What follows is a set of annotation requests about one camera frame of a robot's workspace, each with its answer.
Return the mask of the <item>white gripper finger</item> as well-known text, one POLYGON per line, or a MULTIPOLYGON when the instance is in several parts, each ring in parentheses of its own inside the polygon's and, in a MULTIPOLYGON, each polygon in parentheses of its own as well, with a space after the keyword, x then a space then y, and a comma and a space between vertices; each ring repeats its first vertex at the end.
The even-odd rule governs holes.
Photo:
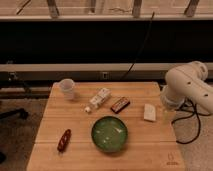
POLYGON ((146 104, 144 106, 144 119, 147 121, 156 121, 156 108, 151 104, 146 104))

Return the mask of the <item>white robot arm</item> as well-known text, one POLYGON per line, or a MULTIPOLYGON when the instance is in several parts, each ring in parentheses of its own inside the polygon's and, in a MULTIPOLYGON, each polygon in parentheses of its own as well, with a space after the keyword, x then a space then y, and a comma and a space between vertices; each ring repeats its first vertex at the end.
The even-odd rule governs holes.
POLYGON ((166 110, 175 110, 189 99, 213 114, 213 87, 205 82, 207 77, 208 68, 200 61, 171 68, 165 74, 161 103, 166 110))

